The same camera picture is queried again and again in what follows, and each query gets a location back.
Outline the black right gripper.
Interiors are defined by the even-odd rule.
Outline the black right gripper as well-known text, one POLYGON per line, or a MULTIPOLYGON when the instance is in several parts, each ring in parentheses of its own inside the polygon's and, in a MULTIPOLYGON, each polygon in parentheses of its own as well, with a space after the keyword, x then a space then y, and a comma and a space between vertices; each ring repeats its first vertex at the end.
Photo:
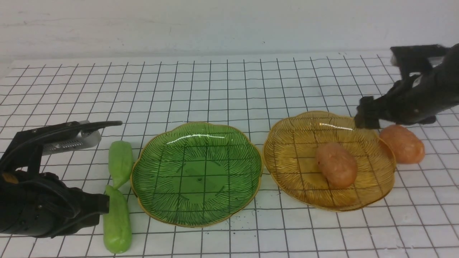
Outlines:
POLYGON ((380 129, 380 120, 395 124, 432 124, 436 114, 458 105, 458 45, 443 62, 425 74, 412 73, 395 82, 394 90, 385 96, 364 96, 354 117, 360 129, 380 129))

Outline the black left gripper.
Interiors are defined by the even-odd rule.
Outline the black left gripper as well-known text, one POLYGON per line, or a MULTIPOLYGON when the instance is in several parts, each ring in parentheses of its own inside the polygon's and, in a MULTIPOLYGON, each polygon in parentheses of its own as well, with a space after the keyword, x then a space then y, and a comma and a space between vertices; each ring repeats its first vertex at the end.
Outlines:
POLYGON ((47 237, 69 220, 77 227, 93 227, 109 212, 110 197, 74 188, 76 197, 52 173, 24 171, 1 174, 2 234, 47 237))

